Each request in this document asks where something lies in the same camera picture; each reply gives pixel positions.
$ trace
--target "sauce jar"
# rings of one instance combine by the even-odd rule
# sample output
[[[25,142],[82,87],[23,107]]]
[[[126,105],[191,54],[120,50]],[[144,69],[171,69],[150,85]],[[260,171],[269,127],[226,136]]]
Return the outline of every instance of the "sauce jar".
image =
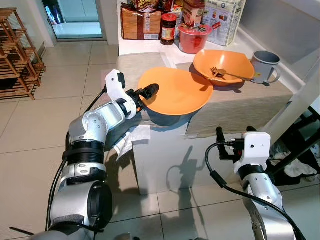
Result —
[[[163,45],[172,45],[175,42],[175,27],[177,16],[173,13],[163,14],[161,17],[161,40]]]

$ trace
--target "black cable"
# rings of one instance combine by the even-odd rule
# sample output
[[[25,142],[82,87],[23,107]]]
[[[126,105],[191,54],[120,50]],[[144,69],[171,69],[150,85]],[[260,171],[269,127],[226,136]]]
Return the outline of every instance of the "black cable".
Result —
[[[29,231],[26,231],[26,230],[22,230],[22,229],[20,229],[20,228],[16,228],[16,227],[13,227],[13,226],[9,227],[9,229],[10,229],[10,230],[13,230],[13,231],[16,231],[16,232],[19,232],[19,233],[22,233],[22,234],[25,234],[25,235],[29,235],[29,236],[35,235],[35,234],[32,233],[32,232],[29,232]]]
[[[67,163],[67,158],[63,159],[58,171],[55,174],[54,180],[53,180],[52,185],[51,185],[50,194],[49,194],[49,200],[48,200],[48,207],[47,207],[47,210],[46,210],[46,223],[45,223],[45,230],[46,231],[49,230],[49,227],[51,225],[51,220],[50,220],[51,206],[52,206],[52,202],[54,200],[55,191],[56,191],[56,187],[57,187],[57,184],[58,184],[59,177],[60,177],[60,175],[62,173],[62,170],[63,170],[64,166],[66,165],[66,163]]]
[[[207,168],[209,169],[210,173],[213,172],[213,170],[212,170],[212,168],[210,166],[210,163],[209,163],[209,158],[208,158],[209,152],[210,152],[211,149],[213,149],[214,147],[216,147],[218,145],[228,145],[228,144],[226,142],[216,142],[216,143],[210,145],[207,148],[207,150],[205,151],[204,160],[205,160],[205,164],[206,164]]]
[[[205,151],[204,159],[205,159],[206,166],[209,169],[210,176],[217,182],[217,184],[221,188],[224,188],[224,189],[228,190],[231,193],[234,193],[234,194],[240,195],[242,197],[251,199],[251,200],[257,202],[258,204],[261,204],[263,206],[268,206],[268,207],[272,208],[273,210],[277,211],[283,217],[285,217],[286,220],[292,225],[292,228],[294,229],[295,234],[297,235],[296,236],[297,240],[306,240],[305,236],[302,234],[302,232],[300,231],[299,227],[296,225],[294,220],[288,214],[286,214],[281,208],[279,208],[279,207],[273,205],[272,203],[270,203],[270,202],[268,202],[266,200],[263,200],[263,199],[261,199],[259,197],[256,197],[256,196],[253,196],[253,195],[249,195],[249,194],[247,194],[245,192],[241,192],[241,191],[235,190],[235,189],[227,186],[227,182],[218,174],[217,171],[212,169],[212,167],[211,167],[211,165],[209,163],[209,158],[208,158],[210,150],[212,148],[218,146],[218,145],[229,145],[230,146],[230,144],[231,144],[231,142],[217,142],[217,143],[214,143],[214,144],[210,145],[207,148],[207,150]]]
[[[90,106],[85,110],[84,113],[89,112],[90,109],[96,104],[96,102],[99,100],[99,98],[101,98],[101,96],[107,92],[107,86],[104,86],[104,88],[102,89],[102,91],[99,93],[98,96],[96,96],[96,98],[92,101],[92,103],[90,104]]]
[[[77,223],[77,222],[74,222],[74,221],[61,221],[61,222],[58,222],[54,225],[52,225],[49,230],[52,230],[56,227],[59,227],[59,226],[65,226],[65,225],[72,225],[72,226],[77,226],[77,227],[81,227],[81,228],[84,228],[88,231],[91,231],[93,232],[94,234],[95,233],[103,233],[104,230],[103,229],[98,229],[98,228],[95,228],[95,227],[92,227],[92,226],[87,226],[87,225],[84,225],[82,223]]]

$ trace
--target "mug handle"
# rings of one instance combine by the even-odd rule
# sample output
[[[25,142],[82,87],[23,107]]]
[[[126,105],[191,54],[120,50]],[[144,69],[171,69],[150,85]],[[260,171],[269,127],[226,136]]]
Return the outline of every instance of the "mug handle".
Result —
[[[268,80],[265,81],[265,82],[268,83],[268,84],[272,84],[272,83],[278,81],[279,78],[281,77],[281,71],[279,70],[278,67],[273,66],[272,69],[273,69],[274,71],[276,71],[276,78],[275,78],[273,81],[268,81]]]

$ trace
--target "orange plate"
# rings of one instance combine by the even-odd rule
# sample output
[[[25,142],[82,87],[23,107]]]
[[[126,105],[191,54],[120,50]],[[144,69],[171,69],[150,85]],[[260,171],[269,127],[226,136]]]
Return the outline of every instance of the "orange plate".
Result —
[[[193,65],[199,73],[208,79],[213,79],[214,75],[210,69],[213,67],[245,78],[253,78],[255,75],[254,66],[246,55],[234,51],[201,50],[195,55]],[[224,75],[223,78],[216,77],[215,80],[212,80],[212,83],[217,86],[241,82],[241,79],[229,75]]]
[[[140,78],[138,88],[159,84],[158,93],[149,100],[140,97],[151,110],[164,115],[185,115],[202,108],[214,88],[200,75],[181,69],[155,67]]]

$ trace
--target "floor tile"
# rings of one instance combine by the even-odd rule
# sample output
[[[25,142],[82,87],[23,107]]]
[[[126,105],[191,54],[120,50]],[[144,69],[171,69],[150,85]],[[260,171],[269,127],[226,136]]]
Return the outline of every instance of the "floor tile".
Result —
[[[115,68],[115,64],[89,65],[85,81],[84,96],[97,96],[106,84],[106,75]]]
[[[89,64],[115,64],[119,56],[118,48],[118,45],[93,45]]]
[[[282,192],[286,213],[308,240],[320,239],[320,185]]]
[[[90,106],[93,100],[95,100],[96,96],[84,96],[82,98],[80,115],[84,114],[87,108]]]
[[[55,48],[70,48],[70,47],[91,47],[92,41],[65,41],[57,42]]]
[[[11,115],[17,107],[18,102],[0,102],[0,137],[4,132]]]
[[[0,239],[45,229],[49,191],[64,147],[0,154]]]
[[[80,110],[80,115],[84,114],[85,111],[87,110],[87,108],[90,106],[90,104],[93,102],[93,100],[95,100],[97,96],[84,96],[82,99],[82,103],[81,103],[81,110]],[[96,108],[97,106],[101,106],[105,103],[108,103],[111,101],[111,98],[107,95],[104,94],[102,95],[98,101],[93,105],[93,109]]]
[[[52,47],[46,49],[43,62],[48,67],[87,65],[91,46]]]
[[[0,104],[4,104],[4,103],[12,103],[12,102],[19,102],[21,99],[21,97],[17,97],[17,98],[8,98],[8,99],[0,99]]]
[[[0,138],[0,153],[60,147],[71,121],[79,116],[82,97],[18,103]]]
[[[104,229],[104,233],[99,233],[96,239],[114,240],[115,237],[125,233],[131,233],[133,237],[141,240],[164,240],[160,215],[110,223]]]
[[[48,66],[41,79],[41,86],[35,91],[34,98],[53,99],[80,97],[84,93],[88,66]]]
[[[308,240],[320,238],[319,186],[282,193],[283,206]],[[251,219],[242,200],[161,214],[166,240],[254,240]]]
[[[240,184],[229,184],[231,188],[242,190]],[[221,189],[217,184],[158,193],[161,213],[200,207],[242,199],[241,196]]]
[[[254,240],[242,200],[163,213],[161,219],[165,240]]]
[[[300,188],[305,188],[313,185],[318,185],[320,184],[320,180],[315,177],[313,181],[307,181],[305,179],[301,179],[301,182],[296,185],[288,185],[288,186],[278,186],[277,188],[281,191],[288,191],[288,190],[293,190],[293,189],[300,189]]]
[[[108,42],[107,41],[93,41],[92,46],[107,46]]]
[[[133,151],[116,161],[116,151],[106,157],[107,182],[113,195],[112,222],[159,213],[157,194],[140,195],[134,171]]]
[[[53,25],[58,39],[101,38],[99,22],[69,22]]]
[[[159,214],[157,194],[140,195],[137,188],[113,193],[111,222]]]

